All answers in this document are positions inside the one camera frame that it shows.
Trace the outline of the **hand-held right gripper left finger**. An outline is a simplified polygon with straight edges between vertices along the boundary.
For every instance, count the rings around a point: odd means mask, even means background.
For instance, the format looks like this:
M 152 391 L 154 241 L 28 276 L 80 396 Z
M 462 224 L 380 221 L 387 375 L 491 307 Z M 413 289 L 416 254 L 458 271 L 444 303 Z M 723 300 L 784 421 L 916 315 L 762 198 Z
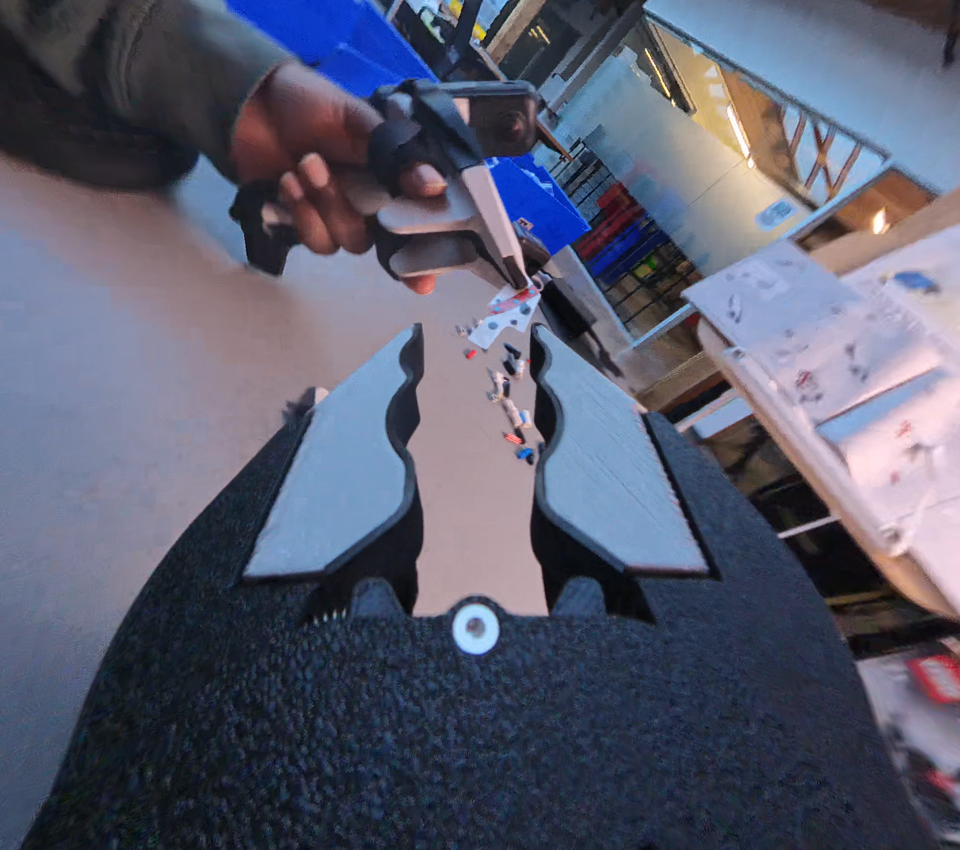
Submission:
M 323 397 L 301 428 L 243 573 L 244 580 L 331 577 L 415 566 L 424 514 L 408 449 L 421 417 L 420 323 L 398 333 Z

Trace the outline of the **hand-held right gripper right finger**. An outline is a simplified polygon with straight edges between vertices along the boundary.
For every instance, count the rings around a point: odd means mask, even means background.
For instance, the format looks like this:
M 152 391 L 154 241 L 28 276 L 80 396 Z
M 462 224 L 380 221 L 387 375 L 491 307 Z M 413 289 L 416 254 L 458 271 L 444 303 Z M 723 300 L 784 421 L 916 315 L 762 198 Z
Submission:
M 641 406 L 547 326 L 530 336 L 534 501 L 548 524 L 615 572 L 707 577 L 711 566 Z

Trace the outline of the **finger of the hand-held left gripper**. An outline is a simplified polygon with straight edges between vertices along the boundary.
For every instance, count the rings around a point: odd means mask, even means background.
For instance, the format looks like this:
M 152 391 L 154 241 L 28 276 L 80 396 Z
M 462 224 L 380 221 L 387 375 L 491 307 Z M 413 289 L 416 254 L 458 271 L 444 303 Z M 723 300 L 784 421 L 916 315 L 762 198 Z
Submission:
M 461 173 L 463 186 L 476 209 L 474 230 L 482 238 L 488 261 L 516 291 L 524 291 L 530 281 L 522 247 L 492 176 L 484 164 Z

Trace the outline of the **white sticker sheet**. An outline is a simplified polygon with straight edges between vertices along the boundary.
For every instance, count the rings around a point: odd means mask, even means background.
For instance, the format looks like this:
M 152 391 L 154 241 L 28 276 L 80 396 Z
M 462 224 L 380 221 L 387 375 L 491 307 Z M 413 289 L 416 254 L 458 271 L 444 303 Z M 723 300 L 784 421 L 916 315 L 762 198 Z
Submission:
M 488 350 L 504 330 L 523 333 L 539 304 L 542 289 L 529 282 L 523 290 L 504 286 L 487 305 L 486 315 L 472 329 L 467 340 L 470 348 Z

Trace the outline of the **pile of small toy parts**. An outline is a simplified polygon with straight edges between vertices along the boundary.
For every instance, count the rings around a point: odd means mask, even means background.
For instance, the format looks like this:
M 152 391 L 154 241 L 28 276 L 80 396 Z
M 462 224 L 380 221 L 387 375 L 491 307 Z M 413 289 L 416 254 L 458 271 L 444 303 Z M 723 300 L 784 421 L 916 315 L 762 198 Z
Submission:
M 497 415 L 494 433 L 518 460 L 533 468 L 541 439 L 535 434 L 533 420 L 531 324 L 523 333 L 504 330 L 484 351 L 472 349 L 467 339 L 480 320 L 454 324 L 452 333 L 462 346 L 464 360 L 480 368 L 486 403 Z

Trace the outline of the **instruction booklet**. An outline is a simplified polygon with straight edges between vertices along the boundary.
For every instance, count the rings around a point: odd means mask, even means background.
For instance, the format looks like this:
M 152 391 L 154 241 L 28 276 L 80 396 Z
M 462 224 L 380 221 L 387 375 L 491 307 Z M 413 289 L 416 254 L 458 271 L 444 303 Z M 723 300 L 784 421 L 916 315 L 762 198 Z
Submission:
M 954 225 L 840 277 L 780 241 L 684 293 L 895 556 L 958 496 L 958 246 Z

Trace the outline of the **grey desk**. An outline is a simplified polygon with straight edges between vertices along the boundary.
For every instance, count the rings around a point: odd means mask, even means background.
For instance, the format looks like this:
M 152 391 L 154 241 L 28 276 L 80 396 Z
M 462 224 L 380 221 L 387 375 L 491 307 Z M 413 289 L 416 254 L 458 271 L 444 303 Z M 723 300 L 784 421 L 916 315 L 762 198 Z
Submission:
M 415 295 L 373 254 L 246 268 L 208 163 L 162 194 L 89 190 L 2 160 L 2 848 L 47 796 L 116 629 L 184 529 L 282 425 L 419 322 L 411 442 L 424 508 L 415 611 L 478 594 L 544 615 L 533 468 L 487 398 L 503 350 L 456 334 L 495 291 Z

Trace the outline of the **person's left hand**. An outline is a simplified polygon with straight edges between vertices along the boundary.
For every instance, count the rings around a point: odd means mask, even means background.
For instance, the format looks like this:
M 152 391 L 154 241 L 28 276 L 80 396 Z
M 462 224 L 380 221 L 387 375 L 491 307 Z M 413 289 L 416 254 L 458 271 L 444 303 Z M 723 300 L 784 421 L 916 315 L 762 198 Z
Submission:
M 241 108 L 230 167 L 240 183 L 278 185 L 279 205 L 311 252 L 363 255 L 374 239 L 343 183 L 348 172 L 368 166 L 370 136 L 382 121 L 365 100 L 287 62 Z

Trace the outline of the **frosted glass partition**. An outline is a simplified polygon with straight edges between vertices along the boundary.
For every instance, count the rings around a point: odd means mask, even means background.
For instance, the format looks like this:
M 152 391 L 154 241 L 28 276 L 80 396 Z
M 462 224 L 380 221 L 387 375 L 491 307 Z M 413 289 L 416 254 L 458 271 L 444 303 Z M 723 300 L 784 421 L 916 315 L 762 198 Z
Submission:
M 558 129 L 582 139 L 693 262 L 710 276 L 781 240 L 810 209 L 668 102 L 632 51 L 609 57 L 566 104 Z M 755 217 L 785 199 L 782 226 Z

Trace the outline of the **white book stand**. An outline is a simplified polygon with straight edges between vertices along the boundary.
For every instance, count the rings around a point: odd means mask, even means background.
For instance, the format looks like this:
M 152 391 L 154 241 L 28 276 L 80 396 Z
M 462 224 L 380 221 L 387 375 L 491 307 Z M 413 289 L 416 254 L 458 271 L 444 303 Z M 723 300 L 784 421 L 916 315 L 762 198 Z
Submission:
M 876 568 L 958 621 L 958 224 L 843 275 L 769 244 L 684 297 L 705 349 Z

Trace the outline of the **toy truck box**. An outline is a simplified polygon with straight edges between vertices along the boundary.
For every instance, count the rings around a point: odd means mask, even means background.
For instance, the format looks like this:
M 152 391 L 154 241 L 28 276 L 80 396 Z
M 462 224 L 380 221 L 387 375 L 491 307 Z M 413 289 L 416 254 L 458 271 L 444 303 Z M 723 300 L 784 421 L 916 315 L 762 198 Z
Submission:
M 859 660 L 856 668 L 924 826 L 941 848 L 958 848 L 958 640 Z

